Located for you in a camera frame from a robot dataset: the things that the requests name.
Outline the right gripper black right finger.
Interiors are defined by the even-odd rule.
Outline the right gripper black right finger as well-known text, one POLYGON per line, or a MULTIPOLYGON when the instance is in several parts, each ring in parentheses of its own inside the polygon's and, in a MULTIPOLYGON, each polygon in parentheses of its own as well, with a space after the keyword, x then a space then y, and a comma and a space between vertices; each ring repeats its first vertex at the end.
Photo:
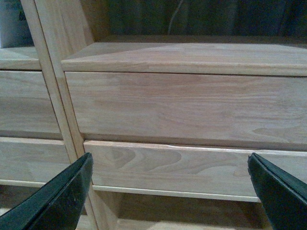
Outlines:
POLYGON ((307 228, 307 184, 262 156, 248 157, 248 172, 274 230, 307 228))

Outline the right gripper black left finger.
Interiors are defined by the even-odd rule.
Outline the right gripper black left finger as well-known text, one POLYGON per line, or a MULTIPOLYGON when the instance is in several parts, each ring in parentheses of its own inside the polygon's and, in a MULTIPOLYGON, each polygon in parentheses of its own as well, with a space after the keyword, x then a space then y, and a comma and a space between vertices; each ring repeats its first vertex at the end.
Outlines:
POLYGON ((2 230, 74 230, 88 196, 91 153, 81 156, 37 192, 0 217, 2 230))

